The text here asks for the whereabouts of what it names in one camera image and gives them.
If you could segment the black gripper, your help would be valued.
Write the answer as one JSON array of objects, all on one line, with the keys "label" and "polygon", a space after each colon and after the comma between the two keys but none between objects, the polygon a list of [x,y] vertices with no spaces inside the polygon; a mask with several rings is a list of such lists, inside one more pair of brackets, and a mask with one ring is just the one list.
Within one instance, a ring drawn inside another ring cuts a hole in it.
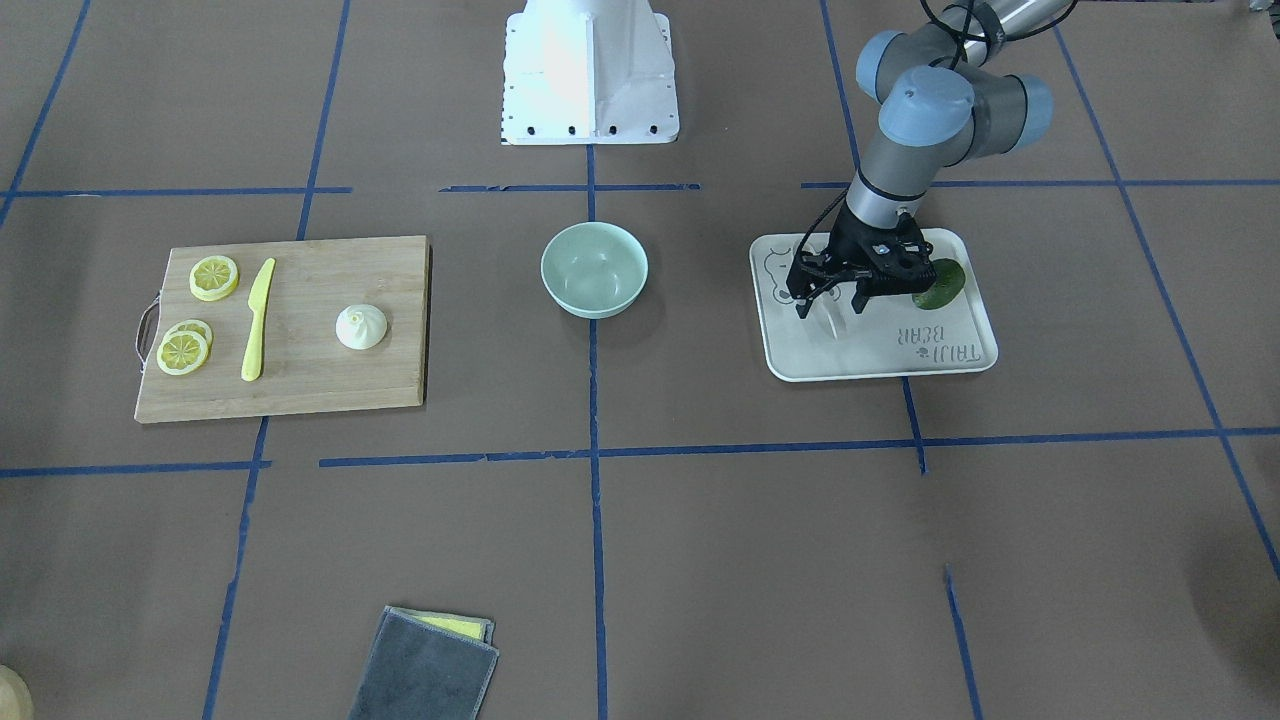
[{"label": "black gripper", "polygon": [[873,297],[920,293],[934,283],[933,246],[909,213],[900,214],[893,227],[881,229],[841,206],[826,246],[808,251],[805,245],[814,229],[812,225],[797,241],[785,282],[801,320],[820,293],[838,284],[854,284],[851,307],[861,315]]}]

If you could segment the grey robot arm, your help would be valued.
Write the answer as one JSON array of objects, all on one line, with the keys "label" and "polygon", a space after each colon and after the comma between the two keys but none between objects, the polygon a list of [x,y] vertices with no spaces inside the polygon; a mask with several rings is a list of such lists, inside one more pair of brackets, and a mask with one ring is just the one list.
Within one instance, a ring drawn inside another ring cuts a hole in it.
[{"label": "grey robot arm", "polygon": [[1048,86],[1030,76],[993,76],[986,63],[1006,46],[1061,23],[1071,1],[951,1],[925,10],[911,33],[886,31],[861,50],[858,86],[877,101],[877,129],[849,187],[826,209],[826,246],[799,241],[785,290],[800,318],[841,284],[851,306],[922,295],[938,284],[918,209],[937,174],[966,160],[1024,149],[1053,115]]}]

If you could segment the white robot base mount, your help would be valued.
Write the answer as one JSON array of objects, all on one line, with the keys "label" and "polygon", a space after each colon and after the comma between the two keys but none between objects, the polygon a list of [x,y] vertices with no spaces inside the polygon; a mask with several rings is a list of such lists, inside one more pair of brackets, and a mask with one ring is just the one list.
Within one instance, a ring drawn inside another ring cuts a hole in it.
[{"label": "white robot base mount", "polygon": [[648,1],[527,1],[504,31],[500,141],[672,143],[681,131],[669,18]]}]

